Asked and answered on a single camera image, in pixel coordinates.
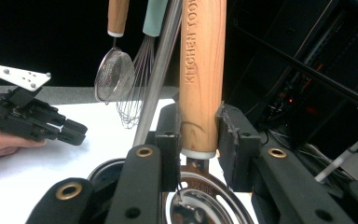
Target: white bracket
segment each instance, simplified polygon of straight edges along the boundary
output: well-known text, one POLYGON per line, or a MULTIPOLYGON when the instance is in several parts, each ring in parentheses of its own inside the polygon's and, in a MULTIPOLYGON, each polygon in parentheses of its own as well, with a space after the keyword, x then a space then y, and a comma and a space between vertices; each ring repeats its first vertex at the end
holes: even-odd
POLYGON ((28 91, 36 91, 50 80, 50 73, 37 73, 0 65, 0 78, 28 91))

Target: light green handle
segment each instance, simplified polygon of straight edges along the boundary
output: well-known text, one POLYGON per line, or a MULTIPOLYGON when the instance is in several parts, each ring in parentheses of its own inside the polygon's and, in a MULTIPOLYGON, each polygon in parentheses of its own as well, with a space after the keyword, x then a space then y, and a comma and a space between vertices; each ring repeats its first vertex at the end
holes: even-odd
POLYGON ((144 23, 144 34, 159 36, 168 0, 149 0, 144 23))

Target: whisk handle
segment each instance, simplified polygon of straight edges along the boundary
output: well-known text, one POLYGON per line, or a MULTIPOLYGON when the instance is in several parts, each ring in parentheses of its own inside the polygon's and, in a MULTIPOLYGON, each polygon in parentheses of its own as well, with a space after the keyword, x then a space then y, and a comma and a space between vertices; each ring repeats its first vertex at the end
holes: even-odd
POLYGON ((144 22, 144 34, 159 36, 168 0, 149 0, 144 22))
POLYGON ((107 33, 113 37, 122 37, 126 28, 130 0, 109 0, 107 13, 107 33))
POLYGON ((182 153, 207 160, 215 155, 222 99, 226 0, 184 0, 179 106, 182 153))

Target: brass insert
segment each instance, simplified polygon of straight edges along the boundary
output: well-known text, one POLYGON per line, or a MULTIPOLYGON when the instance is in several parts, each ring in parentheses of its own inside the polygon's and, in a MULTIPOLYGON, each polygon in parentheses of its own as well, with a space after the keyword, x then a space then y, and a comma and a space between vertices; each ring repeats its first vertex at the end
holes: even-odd
POLYGON ((278 148, 270 148, 268 150, 268 154, 275 157, 275 158, 285 158, 287 156, 287 153, 284 152, 283 150, 281 149, 278 149, 278 148))
POLYGON ((136 150, 136 155, 139 157, 148 157, 153 154, 153 150, 148 147, 142 147, 136 150))
POLYGON ((57 189, 56 198, 63 201, 75 198, 82 189, 83 187, 79 183, 69 182, 57 189))

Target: mesh strainer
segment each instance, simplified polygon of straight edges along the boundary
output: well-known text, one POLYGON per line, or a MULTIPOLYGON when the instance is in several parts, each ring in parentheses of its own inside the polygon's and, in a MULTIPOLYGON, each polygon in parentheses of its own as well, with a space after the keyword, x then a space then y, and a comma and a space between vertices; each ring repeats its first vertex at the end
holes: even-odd
POLYGON ((95 98, 112 102, 127 95, 135 79, 131 57, 118 48, 110 49, 103 58, 95 78, 95 98))

